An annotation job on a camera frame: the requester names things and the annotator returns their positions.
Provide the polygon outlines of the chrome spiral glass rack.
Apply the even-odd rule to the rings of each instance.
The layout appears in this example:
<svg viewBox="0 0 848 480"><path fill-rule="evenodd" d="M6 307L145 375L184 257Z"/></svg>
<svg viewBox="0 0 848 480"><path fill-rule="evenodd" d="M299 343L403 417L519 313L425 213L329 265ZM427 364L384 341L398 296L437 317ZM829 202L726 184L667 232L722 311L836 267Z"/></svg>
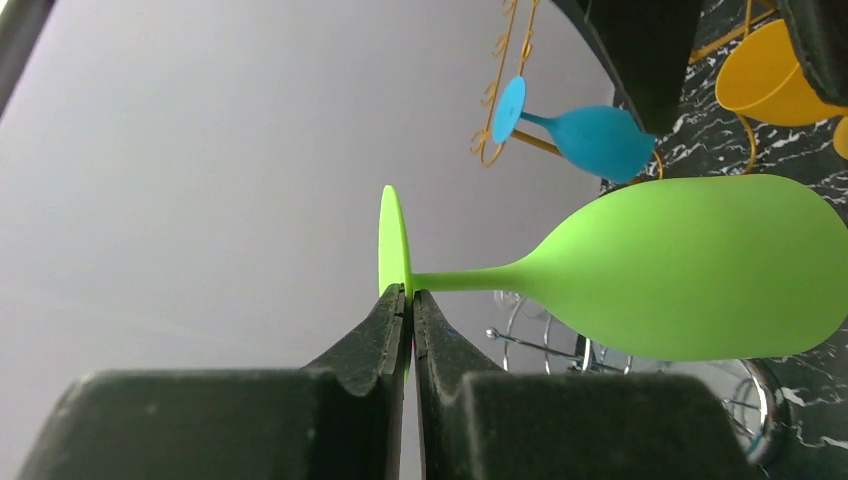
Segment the chrome spiral glass rack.
<svg viewBox="0 0 848 480"><path fill-rule="evenodd" d="M636 357L574 332L524 295L498 290L495 303L508 317L486 336L502 346L501 366L510 372L548 375L597 373L687 375L720 400L748 461L764 467L784 439L789 413L771 372L755 359L672 362Z"/></svg>

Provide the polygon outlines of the blue plastic goblet back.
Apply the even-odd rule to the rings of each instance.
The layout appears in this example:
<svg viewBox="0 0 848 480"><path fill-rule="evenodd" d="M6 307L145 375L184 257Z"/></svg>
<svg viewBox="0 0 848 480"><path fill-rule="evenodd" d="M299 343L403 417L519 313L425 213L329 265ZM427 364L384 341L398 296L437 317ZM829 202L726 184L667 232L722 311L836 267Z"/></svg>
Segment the blue plastic goblet back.
<svg viewBox="0 0 848 480"><path fill-rule="evenodd" d="M491 137L497 144L518 136L521 120L544 128L557 151L577 168L615 183L637 177L654 158L656 137L644 132L632 115L607 105L573 109L554 117L524 109L527 84L514 77L494 111Z"/></svg>

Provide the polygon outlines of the green plastic goblet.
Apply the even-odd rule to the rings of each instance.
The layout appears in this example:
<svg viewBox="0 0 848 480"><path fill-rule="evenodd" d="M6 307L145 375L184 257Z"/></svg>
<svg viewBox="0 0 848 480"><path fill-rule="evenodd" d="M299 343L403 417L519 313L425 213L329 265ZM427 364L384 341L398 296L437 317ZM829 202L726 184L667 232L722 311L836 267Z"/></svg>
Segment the green plastic goblet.
<svg viewBox="0 0 848 480"><path fill-rule="evenodd" d="M847 227L811 188L771 175L626 187L503 266L416 273L396 190L382 193L378 287L506 290L611 349L672 362L786 357L847 315Z"/></svg>

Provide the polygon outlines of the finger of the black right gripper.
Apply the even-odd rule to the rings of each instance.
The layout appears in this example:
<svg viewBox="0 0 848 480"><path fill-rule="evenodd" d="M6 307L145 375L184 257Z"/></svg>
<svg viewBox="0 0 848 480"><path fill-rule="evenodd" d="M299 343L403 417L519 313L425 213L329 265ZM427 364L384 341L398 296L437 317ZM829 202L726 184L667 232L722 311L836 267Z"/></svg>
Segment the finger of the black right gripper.
<svg viewBox="0 0 848 480"><path fill-rule="evenodd" d="M825 103L847 106L847 0L779 0L805 79Z"/></svg>
<svg viewBox="0 0 848 480"><path fill-rule="evenodd" d="M637 124L657 136L679 117L700 0L554 0L610 77Z"/></svg>

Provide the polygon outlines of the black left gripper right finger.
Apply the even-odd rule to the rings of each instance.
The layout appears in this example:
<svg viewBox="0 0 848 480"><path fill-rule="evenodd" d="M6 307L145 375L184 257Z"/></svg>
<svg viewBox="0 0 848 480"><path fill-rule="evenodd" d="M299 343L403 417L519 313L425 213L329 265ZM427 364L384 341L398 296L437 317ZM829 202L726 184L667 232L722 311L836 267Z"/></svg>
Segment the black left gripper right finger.
<svg viewBox="0 0 848 480"><path fill-rule="evenodd" d="M510 374L415 295L426 479L752 479L718 399L668 374Z"/></svg>

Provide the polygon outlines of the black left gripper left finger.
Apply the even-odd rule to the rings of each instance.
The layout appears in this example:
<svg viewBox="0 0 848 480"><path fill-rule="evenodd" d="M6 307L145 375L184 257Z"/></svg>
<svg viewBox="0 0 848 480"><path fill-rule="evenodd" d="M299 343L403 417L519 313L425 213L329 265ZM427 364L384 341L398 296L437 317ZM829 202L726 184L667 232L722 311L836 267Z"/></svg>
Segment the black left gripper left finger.
<svg viewBox="0 0 848 480"><path fill-rule="evenodd" d="M296 369L107 370L73 382L22 479L394 479L405 292Z"/></svg>

